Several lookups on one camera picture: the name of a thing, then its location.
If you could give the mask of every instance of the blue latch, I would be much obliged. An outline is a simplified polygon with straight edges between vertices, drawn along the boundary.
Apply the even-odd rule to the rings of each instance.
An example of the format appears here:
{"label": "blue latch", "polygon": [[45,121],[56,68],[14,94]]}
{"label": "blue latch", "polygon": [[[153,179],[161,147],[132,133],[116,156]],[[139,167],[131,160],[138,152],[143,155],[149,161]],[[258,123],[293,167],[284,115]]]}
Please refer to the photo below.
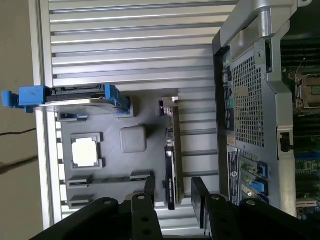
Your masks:
{"label": "blue latch", "polygon": [[130,100],[126,96],[120,95],[119,90],[114,85],[105,84],[105,99],[113,101],[114,106],[123,109],[118,114],[130,114]]}
{"label": "blue latch", "polygon": [[257,164],[257,172],[263,178],[267,178],[268,177],[268,166],[262,162],[258,163]]}
{"label": "blue latch", "polygon": [[[26,113],[33,113],[35,107],[46,103],[46,97],[50,96],[51,92],[50,88],[43,85],[20,87],[19,94],[3,91],[1,94],[2,105],[7,108],[24,109]],[[130,99],[120,95],[114,85],[105,84],[104,92],[105,99],[122,110],[117,114],[130,114]]]}
{"label": "blue latch", "polygon": [[253,180],[249,182],[249,187],[255,189],[257,192],[261,194],[268,195],[268,186],[267,183],[262,182],[259,179]]}
{"label": "blue latch", "polygon": [[22,86],[19,94],[12,91],[1,93],[2,105],[7,108],[24,109],[26,113],[33,113],[34,107],[46,102],[46,86]]}

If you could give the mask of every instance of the cable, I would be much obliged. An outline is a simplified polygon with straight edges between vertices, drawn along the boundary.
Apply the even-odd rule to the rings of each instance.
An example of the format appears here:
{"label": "cable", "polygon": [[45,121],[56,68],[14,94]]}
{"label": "cable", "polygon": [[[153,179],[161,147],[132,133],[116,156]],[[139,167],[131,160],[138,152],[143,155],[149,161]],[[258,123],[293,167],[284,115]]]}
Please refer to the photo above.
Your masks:
{"label": "cable", "polygon": [[5,174],[10,170],[17,169],[19,167],[25,166],[27,164],[31,164],[36,161],[38,161],[38,155],[30,156],[25,159],[14,161],[7,164],[0,162],[0,175]]}
{"label": "cable", "polygon": [[6,136],[6,135],[20,135],[20,134],[26,134],[29,132],[32,132],[36,130],[36,128],[31,128],[29,130],[25,130],[25,131],[11,131],[11,132],[4,132],[4,133],[0,133],[0,137],[1,136]]}

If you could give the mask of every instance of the circuit board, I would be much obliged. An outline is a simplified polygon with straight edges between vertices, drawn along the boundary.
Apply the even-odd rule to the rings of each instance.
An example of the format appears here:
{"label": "circuit board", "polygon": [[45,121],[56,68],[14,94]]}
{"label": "circuit board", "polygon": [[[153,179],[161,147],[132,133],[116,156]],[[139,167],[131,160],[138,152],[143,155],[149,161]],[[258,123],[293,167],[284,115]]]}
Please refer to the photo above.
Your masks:
{"label": "circuit board", "polygon": [[292,92],[297,217],[320,215],[320,41],[281,42],[282,81]]}

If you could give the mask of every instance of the blue drive bracket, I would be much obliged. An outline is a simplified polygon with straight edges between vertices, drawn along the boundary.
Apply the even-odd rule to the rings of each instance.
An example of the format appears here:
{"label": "blue drive bracket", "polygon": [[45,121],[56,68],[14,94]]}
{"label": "blue drive bracket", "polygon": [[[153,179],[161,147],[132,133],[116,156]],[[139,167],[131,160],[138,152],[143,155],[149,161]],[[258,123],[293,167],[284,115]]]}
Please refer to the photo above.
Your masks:
{"label": "blue drive bracket", "polygon": [[[105,99],[109,100],[121,114],[130,114],[130,99],[120,95],[119,90],[114,85],[105,84]],[[51,89],[43,86],[22,86],[19,94],[11,91],[3,91],[2,105],[7,108],[24,109],[26,113],[33,113],[34,108],[46,103],[46,96],[51,95]]]}
{"label": "blue drive bracket", "polygon": [[130,114],[130,99],[126,96],[120,95],[119,90],[114,85],[105,84],[105,99],[113,101],[116,108],[122,109],[122,112],[117,114]]}
{"label": "blue drive bracket", "polygon": [[1,93],[2,105],[7,108],[24,109],[26,113],[33,113],[34,108],[46,103],[46,91],[48,87],[39,86],[22,86],[19,88],[19,94],[12,91],[3,91]]}

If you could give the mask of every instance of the metal mesh panel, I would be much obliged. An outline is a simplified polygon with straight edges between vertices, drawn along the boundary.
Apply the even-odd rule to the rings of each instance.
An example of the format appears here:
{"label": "metal mesh panel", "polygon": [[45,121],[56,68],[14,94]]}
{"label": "metal mesh panel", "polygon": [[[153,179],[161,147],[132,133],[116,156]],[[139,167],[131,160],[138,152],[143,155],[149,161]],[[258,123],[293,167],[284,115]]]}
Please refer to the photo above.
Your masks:
{"label": "metal mesh panel", "polygon": [[264,147],[261,68],[252,56],[232,70],[236,140]]}

